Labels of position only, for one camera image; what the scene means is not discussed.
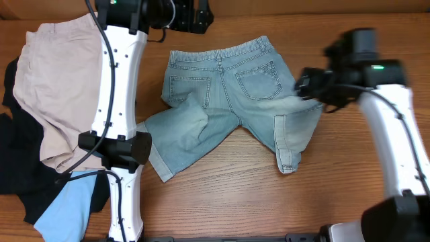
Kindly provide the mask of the light blue denim shorts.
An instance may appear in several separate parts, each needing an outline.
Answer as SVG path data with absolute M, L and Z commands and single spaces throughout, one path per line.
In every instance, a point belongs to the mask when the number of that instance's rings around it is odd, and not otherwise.
M 170 53 L 162 88 L 169 106 L 137 129 L 152 136 L 150 163 L 170 180 L 242 126 L 275 153 L 283 174 L 298 169 L 320 120 L 320 102 L 295 79 L 266 36 L 225 49 Z

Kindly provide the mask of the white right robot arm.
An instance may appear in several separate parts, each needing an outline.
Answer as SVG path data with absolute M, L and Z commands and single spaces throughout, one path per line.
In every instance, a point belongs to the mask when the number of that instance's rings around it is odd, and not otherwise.
M 326 69 L 306 67 L 295 89 L 333 113 L 355 102 L 368 121 L 385 199 L 357 221 L 325 225 L 315 241 L 428 241 L 429 158 L 402 63 L 382 60 L 373 28 L 345 32 L 325 49 Z

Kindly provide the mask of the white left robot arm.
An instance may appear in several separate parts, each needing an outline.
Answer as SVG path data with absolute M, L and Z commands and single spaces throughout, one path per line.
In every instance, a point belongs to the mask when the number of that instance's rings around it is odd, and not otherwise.
M 214 21 L 208 0 L 99 0 L 102 66 L 97 111 L 91 129 L 79 135 L 85 156 L 101 155 L 108 178 L 111 225 L 108 241 L 141 241 L 140 176 L 151 151 L 151 135 L 136 129 L 138 72 L 148 31 L 204 34 Z

